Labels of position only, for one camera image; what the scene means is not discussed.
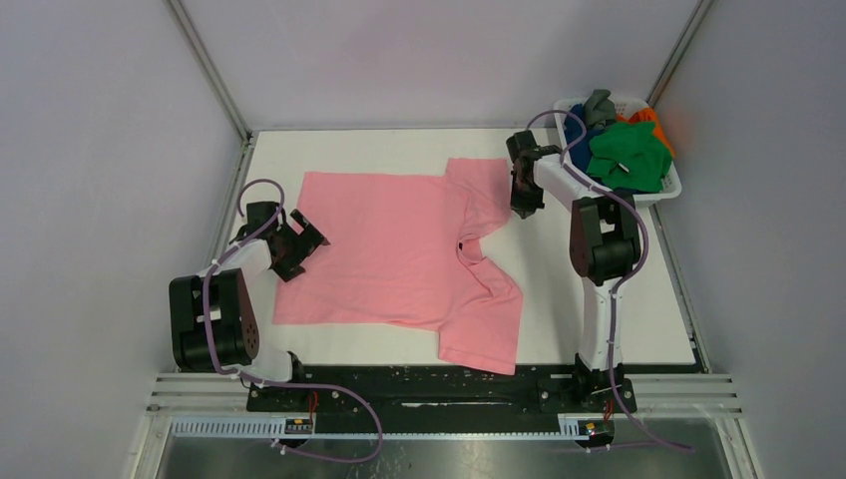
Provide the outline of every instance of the clothing pile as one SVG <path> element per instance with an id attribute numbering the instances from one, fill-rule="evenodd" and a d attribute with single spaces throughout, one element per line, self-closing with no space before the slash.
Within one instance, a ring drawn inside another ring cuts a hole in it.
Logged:
<path id="1" fill-rule="evenodd" d="M 659 193 L 675 152 L 661 129 L 655 110 L 644 108 L 625 118 L 617 114 L 608 90 L 594 90 L 570 113 L 588 128 L 585 139 L 570 148 L 573 165 L 612 190 Z M 564 135 L 571 143 L 582 128 L 565 117 Z"/>

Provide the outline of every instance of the pink cloth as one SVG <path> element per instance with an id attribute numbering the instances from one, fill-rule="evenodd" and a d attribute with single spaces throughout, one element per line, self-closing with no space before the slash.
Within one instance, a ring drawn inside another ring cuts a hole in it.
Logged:
<path id="1" fill-rule="evenodd" d="M 443 177 L 307 173 L 297 207 L 331 241 L 280 282 L 277 324 L 379 322 L 438 331 L 438 357 L 514 374 L 523 295 L 482 257 L 504 225 L 505 160 L 451 159 Z"/>

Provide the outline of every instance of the dark blue cloth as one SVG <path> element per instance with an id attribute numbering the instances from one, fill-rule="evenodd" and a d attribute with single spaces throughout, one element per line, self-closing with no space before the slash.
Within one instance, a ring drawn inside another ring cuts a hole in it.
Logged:
<path id="1" fill-rule="evenodd" d="M 585 121 L 585 106 L 579 103 L 570 109 L 570 113 L 579 117 L 582 122 Z M 583 173 L 588 170 L 588 164 L 591 162 L 591 146 L 589 145 L 592 138 L 601 135 L 605 130 L 588 130 L 588 134 L 578 143 L 570 148 L 570 160 L 573 165 L 581 170 Z M 564 139 L 567 144 L 575 140 L 582 134 L 582 127 L 576 123 L 576 120 L 569 116 L 564 117 Z"/>

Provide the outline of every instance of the gray cloth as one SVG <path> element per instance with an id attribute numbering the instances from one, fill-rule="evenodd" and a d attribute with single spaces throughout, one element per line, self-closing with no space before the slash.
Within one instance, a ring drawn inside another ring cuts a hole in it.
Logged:
<path id="1" fill-rule="evenodd" d="M 608 90 L 594 90 L 585 102 L 585 125 L 588 130 L 604 130 L 617 122 L 614 102 L 608 99 Z"/>

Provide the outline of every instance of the garment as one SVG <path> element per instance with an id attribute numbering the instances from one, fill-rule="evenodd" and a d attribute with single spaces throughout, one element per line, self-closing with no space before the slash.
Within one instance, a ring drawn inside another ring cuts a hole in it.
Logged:
<path id="1" fill-rule="evenodd" d="M 608 90 L 594 90 L 585 100 L 585 125 L 588 130 L 602 130 L 617 122 L 617 109 L 609 100 Z"/>
<path id="2" fill-rule="evenodd" d="M 666 146 L 652 134 L 653 122 L 616 123 L 591 140 L 588 175 L 611 189 L 646 193 L 662 189 L 661 179 L 672 163 Z"/>
<path id="3" fill-rule="evenodd" d="M 514 374 L 523 295 L 480 245 L 511 216 L 509 172 L 452 159 L 443 177 L 307 173 L 297 207 L 331 245 L 279 284 L 273 322 L 437 331 L 441 359 Z"/>
<path id="4" fill-rule="evenodd" d="M 570 109 L 570 113 L 579 117 L 579 119 L 583 122 L 585 121 L 585 106 L 581 103 L 574 105 L 573 108 Z M 570 148 L 570 161 L 576 168 L 583 172 L 588 170 L 588 165 L 591 163 L 591 147 L 589 141 L 604 132 L 605 130 L 588 130 L 585 137 Z M 567 141 L 567 144 L 569 145 L 572 143 L 581 134 L 582 127 L 576 122 L 576 120 L 572 117 L 565 116 L 564 138 Z"/>
<path id="5" fill-rule="evenodd" d="M 652 134 L 658 138 L 664 146 L 669 150 L 669 154 L 675 158 L 675 150 L 669 145 L 669 140 L 666 138 L 666 135 L 663 133 L 663 128 L 660 127 L 660 122 L 658 121 L 658 114 L 652 108 L 644 108 L 639 112 L 632 115 L 631 118 L 625 120 L 629 123 L 640 123 L 640 122 L 653 122 L 655 123 L 655 129 L 652 130 Z"/>

